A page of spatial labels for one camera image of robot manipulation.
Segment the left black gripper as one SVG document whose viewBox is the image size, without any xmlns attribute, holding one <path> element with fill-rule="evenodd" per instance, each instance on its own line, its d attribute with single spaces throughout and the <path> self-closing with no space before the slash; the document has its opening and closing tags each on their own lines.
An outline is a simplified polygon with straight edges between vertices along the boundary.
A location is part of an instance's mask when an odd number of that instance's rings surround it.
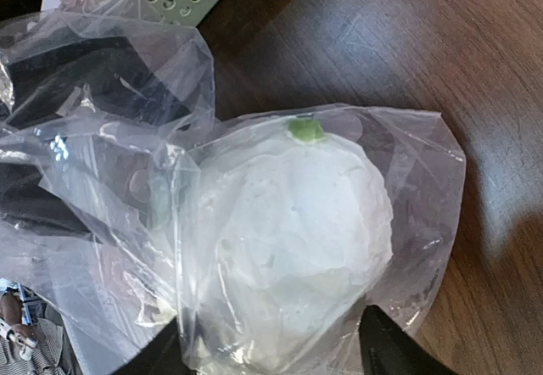
<svg viewBox="0 0 543 375">
<path fill-rule="evenodd" d="M 84 236 L 86 225 L 40 185 L 29 132 L 65 116 L 170 130 L 199 105 L 199 31 L 153 22 L 5 22 L 1 26 L 1 240 Z"/>
</svg>

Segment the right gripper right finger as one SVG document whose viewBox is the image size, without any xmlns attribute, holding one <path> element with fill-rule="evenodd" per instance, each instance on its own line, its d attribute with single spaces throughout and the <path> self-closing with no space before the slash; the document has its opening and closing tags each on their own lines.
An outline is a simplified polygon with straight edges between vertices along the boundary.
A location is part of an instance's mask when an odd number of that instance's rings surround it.
<svg viewBox="0 0 543 375">
<path fill-rule="evenodd" d="M 379 306 L 368 305 L 358 327 L 366 375 L 440 375 L 450 368 L 434 359 Z"/>
</svg>

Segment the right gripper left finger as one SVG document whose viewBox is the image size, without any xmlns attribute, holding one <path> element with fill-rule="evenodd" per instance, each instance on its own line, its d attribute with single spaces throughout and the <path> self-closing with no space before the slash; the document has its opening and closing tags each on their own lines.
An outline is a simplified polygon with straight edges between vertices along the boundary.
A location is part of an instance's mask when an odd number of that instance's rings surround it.
<svg viewBox="0 0 543 375">
<path fill-rule="evenodd" d="M 173 319 L 114 375 L 182 374 L 182 348 L 177 320 Z"/>
</svg>

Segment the pale green fake cabbage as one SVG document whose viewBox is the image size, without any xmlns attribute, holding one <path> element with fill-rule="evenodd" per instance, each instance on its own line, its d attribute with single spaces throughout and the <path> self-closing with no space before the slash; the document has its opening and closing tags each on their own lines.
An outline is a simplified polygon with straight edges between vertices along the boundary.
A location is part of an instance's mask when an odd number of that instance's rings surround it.
<svg viewBox="0 0 543 375">
<path fill-rule="evenodd" d="M 361 146 L 313 117 L 246 126 L 200 162 L 199 297 L 235 344 L 294 349 L 392 256 L 392 204 Z"/>
</svg>

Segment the clear zip top bag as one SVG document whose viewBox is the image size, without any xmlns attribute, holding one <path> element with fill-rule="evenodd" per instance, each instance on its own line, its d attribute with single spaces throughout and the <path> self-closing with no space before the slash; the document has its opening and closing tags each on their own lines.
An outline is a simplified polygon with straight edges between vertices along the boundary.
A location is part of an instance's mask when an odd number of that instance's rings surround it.
<svg viewBox="0 0 543 375">
<path fill-rule="evenodd" d="M 143 0 L 1 25 L 1 275 L 64 319 L 8 371 L 446 374 L 413 338 L 466 157 L 436 112 L 215 118 L 212 54 Z"/>
</svg>

